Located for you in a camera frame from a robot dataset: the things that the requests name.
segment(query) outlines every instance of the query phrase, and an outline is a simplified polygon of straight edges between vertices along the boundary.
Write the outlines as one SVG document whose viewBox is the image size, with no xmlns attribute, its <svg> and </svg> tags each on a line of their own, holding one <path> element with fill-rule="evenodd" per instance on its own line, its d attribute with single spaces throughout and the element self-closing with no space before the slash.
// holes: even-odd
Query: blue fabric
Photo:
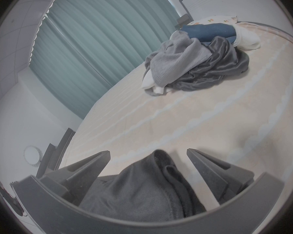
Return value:
<svg viewBox="0 0 293 234">
<path fill-rule="evenodd" d="M 224 23 L 184 25 L 180 30 L 187 32 L 190 38 L 199 39 L 200 42 L 211 42 L 214 37 L 220 36 L 233 43 L 237 35 L 232 25 Z"/>
<path fill-rule="evenodd" d="M 94 103 L 156 51 L 179 18 L 168 0 L 55 0 L 30 68 L 84 119 Z"/>
</svg>

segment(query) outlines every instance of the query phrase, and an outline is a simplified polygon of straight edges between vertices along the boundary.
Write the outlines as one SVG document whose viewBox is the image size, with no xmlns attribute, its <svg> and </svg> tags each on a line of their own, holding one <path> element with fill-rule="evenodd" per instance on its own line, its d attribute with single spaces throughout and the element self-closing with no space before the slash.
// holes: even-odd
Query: mattress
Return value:
<svg viewBox="0 0 293 234">
<path fill-rule="evenodd" d="M 253 171 L 255 179 L 265 171 L 282 179 L 284 202 L 293 188 L 293 38 L 239 24 L 256 32 L 262 44 L 246 51 L 246 73 L 209 89 L 152 97 L 140 88 L 141 64 L 94 104 L 60 167 L 109 150 L 111 161 L 101 176 L 113 175 L 162 149 L 213 209 L 218 203 L 186 155 L 194 148 Z"/>
</svg>

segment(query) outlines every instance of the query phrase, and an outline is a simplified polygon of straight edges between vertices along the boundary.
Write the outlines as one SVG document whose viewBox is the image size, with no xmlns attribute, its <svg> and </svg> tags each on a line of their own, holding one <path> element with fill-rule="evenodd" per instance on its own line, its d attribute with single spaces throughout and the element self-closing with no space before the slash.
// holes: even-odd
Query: tiled ceiling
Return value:
<svg viewBox="0 0 293 234">
<path fill-rule="evenodd" d="M 0 26 L 0 99 L 28 66 L 38 26 L 53 0 L 19 0 Z"/>
</svg>

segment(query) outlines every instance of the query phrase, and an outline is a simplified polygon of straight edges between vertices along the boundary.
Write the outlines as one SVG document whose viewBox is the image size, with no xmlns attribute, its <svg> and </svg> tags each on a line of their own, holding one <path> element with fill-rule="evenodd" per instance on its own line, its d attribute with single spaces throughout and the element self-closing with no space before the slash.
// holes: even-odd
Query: round white lamp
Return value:
<svg viewBox="0 0 293 234">
<path fill-rule="evenodd" d="M 40 165 L 42 159 L 42 152 L 35 146 L 27 146 L 24 150 L 24 159 L 28 164 L 34 167 Z"/>
</svg>

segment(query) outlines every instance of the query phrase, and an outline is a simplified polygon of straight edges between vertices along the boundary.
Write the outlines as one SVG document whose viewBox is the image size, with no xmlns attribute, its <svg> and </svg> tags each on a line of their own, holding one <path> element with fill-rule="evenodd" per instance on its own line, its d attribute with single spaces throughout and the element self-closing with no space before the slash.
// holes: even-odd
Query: floral pillow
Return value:
<svg viewBox="0 0 293 234">
<path fill-rule="evenodd" d="M 210 16 L 200 20 L 192 21 L 188 25 L 211 24 L 211 23 L 235 24 L 237 23 L 237 17 L 236 16 Z"/>
</svg>

